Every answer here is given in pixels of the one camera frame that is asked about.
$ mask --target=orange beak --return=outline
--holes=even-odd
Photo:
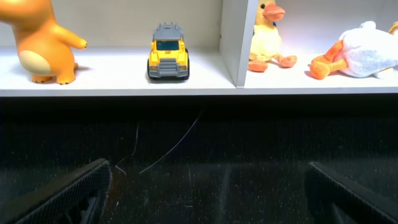
[[[269,4],[262,15],[268,20],[276,22],[285,16],[285,10],[275,4]]]

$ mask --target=shelf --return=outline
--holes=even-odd
[[[80,65],[69,85],[33,83],[19,64],[14,49],[0,49],[0,96],[151,96],[224,95],[235,86],[221,54],[212,49],[189,49],[191,75],[187,81],[160,82],[147,77],[149,49],[94,48],[75,52]]]
[[[398,71],[387,79],[374,76],[353,78],[334,73],[324,80],[316,80],[310,74],[309,64],[317,54],[297,55],[294,68],[279,68],[270,63],[265,73],[247,72],[246,94],[255,95],[299,95],[299,94],[355,94],[398,93]]]

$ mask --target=toy truck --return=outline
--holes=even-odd
[[[151,80],[188,80],[190,63],[183,30],[176,24],[159,24],[155,30],[147,64]]]

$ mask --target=truck windshield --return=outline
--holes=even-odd
[[[157,50],[180,50],[180,46],[177,40],[171,41],[157,41],[156,42]]]

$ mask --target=truck grille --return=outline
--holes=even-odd
[[[178,75],[177,61],[173,58],[163,58],[159,63],[161,77],[176,77]]]

